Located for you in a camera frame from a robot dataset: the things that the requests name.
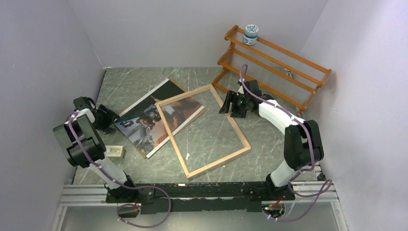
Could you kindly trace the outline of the wooden picture frame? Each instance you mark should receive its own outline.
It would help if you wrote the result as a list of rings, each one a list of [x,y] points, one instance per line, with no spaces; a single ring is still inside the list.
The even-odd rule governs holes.
[[[172,129],[163,108],[196,100],[203,110],[182,132]],[[249,141],[229,114],[219,114],[223,101],[211,85],[176,95],[156,103],[157,111],[188,179],[196,178],[251,149]]]

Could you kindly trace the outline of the clear glass pane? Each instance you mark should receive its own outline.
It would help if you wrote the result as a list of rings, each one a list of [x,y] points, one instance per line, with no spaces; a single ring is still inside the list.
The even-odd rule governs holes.
[[[177,132],[160,152],[157,167],[162,180],[235,181],[242,175],[242,159],[251,146],[238,124],[218,111],[222,105],[216,90],[195,91],[179,102],[196,100],[204,109]]]

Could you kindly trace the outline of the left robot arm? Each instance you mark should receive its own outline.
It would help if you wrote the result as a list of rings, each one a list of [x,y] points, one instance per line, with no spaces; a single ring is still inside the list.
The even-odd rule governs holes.
[[[100,131],[113,131],[119,115],[104,105],[97,106],[90,97],[73,101],[75,109],[66,121],[53,128],[53,133],[70,165],[95,172],[105,182],[108,195],[116,202],[132,202],[138,198],[133,180],[107,156]]]

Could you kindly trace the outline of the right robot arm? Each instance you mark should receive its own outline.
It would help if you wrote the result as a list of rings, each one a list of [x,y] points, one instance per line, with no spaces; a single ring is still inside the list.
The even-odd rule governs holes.
[[[319,126],[314,120],[304,120],[281,106],[269,94],[263,94],[256,80],[239,83],[238,91],[228,90],[219,110],[233,118],[245,118],[253,112],[270,122],[284,135],[283,161],[266,176],[261,194],[278,199],[288,184],[303,172],[314,170],[324,157]]]

